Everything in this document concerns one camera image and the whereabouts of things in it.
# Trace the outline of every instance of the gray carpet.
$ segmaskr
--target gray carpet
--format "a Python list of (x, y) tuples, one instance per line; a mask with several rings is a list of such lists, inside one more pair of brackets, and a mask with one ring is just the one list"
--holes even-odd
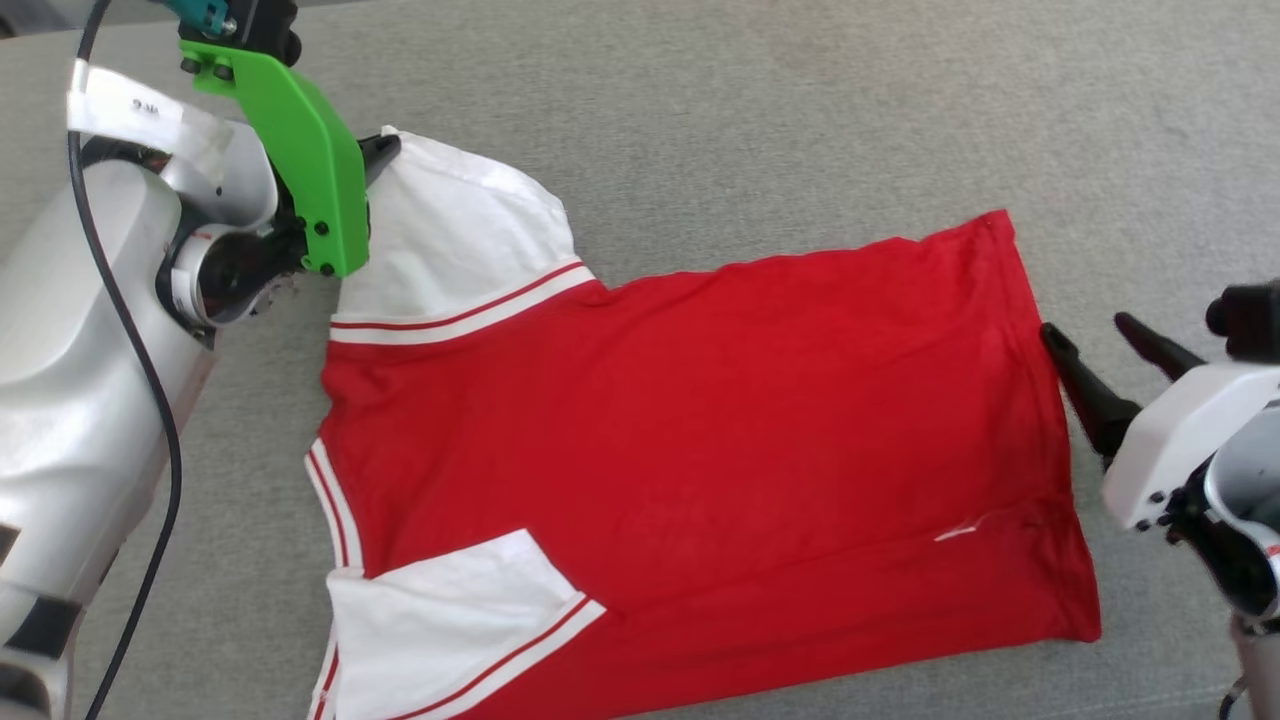
[[(1220, 357), (1204, 305), (1280, 270), (1280, 8), (1267, 0), (378, 0), (307, 10), (298, 31), (301, 69), (357, 132), (389, 122), (530, 172), (612, 283), (918, 237), (1005, 206), (1046, 318), (1149, 401), (1165, 383), (1111, 313)], [(0, 247), (64, 182), (72, 44), (0, 42)], [(111, 28), (99, 59), (196, 97), (169, 26)], [(109, 717), (305, 712), (329, 550), (301, 457), (326, 407), (335, 291), (307, 278), (228, 333), (184, 437), (178, 537)], [(1110, 523), (1097, 464), (1073, 439), (1102, 642), (662, 717), (1212, 716), (1236, 671), (1224, 605), (1188, 552)], [(125, 547), (83, 625), (82, 703), (156, 527)]]

